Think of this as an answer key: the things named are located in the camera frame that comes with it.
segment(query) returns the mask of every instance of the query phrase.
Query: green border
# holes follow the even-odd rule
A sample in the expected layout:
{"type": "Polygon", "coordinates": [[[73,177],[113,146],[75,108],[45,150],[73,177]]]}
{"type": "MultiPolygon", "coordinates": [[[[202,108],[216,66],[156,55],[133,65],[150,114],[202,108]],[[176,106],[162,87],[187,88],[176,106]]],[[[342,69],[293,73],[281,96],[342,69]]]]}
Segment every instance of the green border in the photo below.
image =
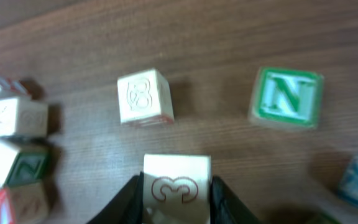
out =
{"type": "Polygon", "coordinates": [[[321,96],[323,93],[323,77],[317,73],[313,72],[305,72],[305,71],[298,71],[298,70],[288,70],[283,68],[262,68],[259,72],[259,75],[261,76],[259,87],[260,90],[258,92],[258,103],[257,103],[257,112],[261,118],[274,120],[274,121],[281,121],[285,123],[291,123],[296,124],[300,126],[310,127],[310,126],[316,126],[319,119],[319,111],[320,111],[320,103],[321,103],[321,96]],[[313,103],[313,115],[312,118],[308,121],[302,120],[302,119],[296,119],[296,118],[289,118],[286,116],[279,116],[275,114],[266,113],[260,106],[262,104],[263,94],[265,90],[265,82],[267,79],[267,73],[268,72],[274,72],[274,73],[282,73],[284,75],[291,75],[296,77],[306,77],[313,80],[316,80],[317,82],[317,89],[316,93],[314,95],[314,103],[313,103]]]}
{"type": "Polygon", "coordinates": [[[22,153],[19,153],[19,155],[16,156],[15,158],[15,161],[13,162],[13,166],[11,167],[11,170],[9,171],[9,174],[7,176],[7,179],[5,181],[5,184],[10,186],[10,187],[15,187],[15,186],[20,186],[20,185],[25,185],[25,184],[31,184],[33,182],[36,182],[38,181],[39,179],[41,179],[45,173],[45,170],[47,168],[47,164],[49,162],[49,153],[47,152],[22,152],[22,153]],[[23,155],[45,155],[45,159],[44,159],[44,163],[42,164],[41,168],[40,168],[40,172],[39,172],[39,177],[35,178],[34,180],[29,180],[29,181],[25,181],[25,182],[22,182],[22,183],[19,183],[19,184],[10,184],[10,181],[11,181],[11,178],[13,176],[13,171],[14,171],[14,168],[16,166],[16,163],[17,161],[19,160],[20,157],[22,157],[23,155]]]}

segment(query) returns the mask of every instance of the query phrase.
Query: brown wooden surface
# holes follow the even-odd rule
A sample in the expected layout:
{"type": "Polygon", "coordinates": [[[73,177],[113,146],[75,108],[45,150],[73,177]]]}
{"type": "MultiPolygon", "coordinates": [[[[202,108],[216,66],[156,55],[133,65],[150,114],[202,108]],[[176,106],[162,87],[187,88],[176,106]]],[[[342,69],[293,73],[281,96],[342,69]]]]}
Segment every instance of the brown wooden surface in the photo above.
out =
{"type": "Polygon", "coordinates": [[[358,223],[325,190],[358,152],[358,1],[83,1],[0,29],[0,75],[31,77],[53,105],[60,197],[48,223],[88,221],[145,153],[211,155],[264,221],[301,223],[323,207],[358,223]],[[249,124],[260,66],[325,76],[317,130],[249,124]],[[170,82],[176,123],[120,126],[117,77],[150,67],[170,82]]]}

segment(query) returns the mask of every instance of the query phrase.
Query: wood grain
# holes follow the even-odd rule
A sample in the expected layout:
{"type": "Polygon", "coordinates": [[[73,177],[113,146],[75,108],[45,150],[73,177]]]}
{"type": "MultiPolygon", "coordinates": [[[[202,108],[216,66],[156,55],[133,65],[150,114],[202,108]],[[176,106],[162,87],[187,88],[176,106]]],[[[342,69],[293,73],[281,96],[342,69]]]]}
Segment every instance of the wood grain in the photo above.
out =
{"type": "Polygon", "coordinates": [[[358,1],[84,1],[0,29],[0,74],[33,79],[53,105],[60,198],[48,223],[95,216],[145,153],[211,155],[261,220],[301,223],[320,207],[358,223],[327,190],[358,153],[358,1]],[[261,66],[324,75],[316,131],[249,124],[261,66]],[[176,123],[120,126],[117,78],[151,67],[170,82],[176,123]]]}

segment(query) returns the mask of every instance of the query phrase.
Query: wooden table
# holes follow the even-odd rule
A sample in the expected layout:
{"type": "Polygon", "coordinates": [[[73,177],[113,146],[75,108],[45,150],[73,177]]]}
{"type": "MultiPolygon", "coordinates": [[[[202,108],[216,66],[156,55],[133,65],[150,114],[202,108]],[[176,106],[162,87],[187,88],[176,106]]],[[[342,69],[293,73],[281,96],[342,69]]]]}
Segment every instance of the wooden table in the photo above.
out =
{"type": "Polygon", "coordinates": [[[30,78],[52,105],[59,198],[47,223],[91,219],[145,153],[211,155],[263,221],[325,208],[358,223],[329,192],[358,152],[358,1],[78,1],[1,28],[0,75],[30,78]],[[261,66],[324,75],[317,130],[250,125],[261,66]],[[120,126],[117,78],[151,67],[170,82],[175,124],[120,126]]]}

